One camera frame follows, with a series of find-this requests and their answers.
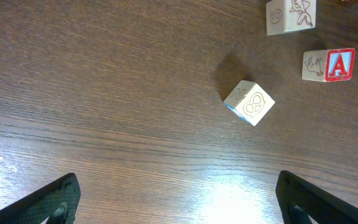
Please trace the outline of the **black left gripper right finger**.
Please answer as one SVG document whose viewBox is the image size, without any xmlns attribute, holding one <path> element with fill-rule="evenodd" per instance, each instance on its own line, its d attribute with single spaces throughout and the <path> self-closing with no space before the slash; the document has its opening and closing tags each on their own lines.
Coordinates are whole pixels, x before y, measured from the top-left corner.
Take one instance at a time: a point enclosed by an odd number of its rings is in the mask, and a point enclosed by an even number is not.
<svg viewBox="0 0 358 224">
<path fill-rule="evenodd" d="M 285 224 L 358 224 L 358 208 L 297 175 L 279 173 L 275 193 Z"/>
</svg>

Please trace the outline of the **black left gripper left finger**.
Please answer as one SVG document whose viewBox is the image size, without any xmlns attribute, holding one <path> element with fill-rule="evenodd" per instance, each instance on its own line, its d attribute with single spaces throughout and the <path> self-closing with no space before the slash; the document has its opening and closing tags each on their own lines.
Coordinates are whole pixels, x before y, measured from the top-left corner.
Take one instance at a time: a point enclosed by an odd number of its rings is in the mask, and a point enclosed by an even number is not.
<svg viewBox="0 0 358 224">
<path fill-rule="evenodd" d="M 68 173 L 1 209 L 0 223 L 73 224 L 80 197 L 78 179 Z"/>
</svg>

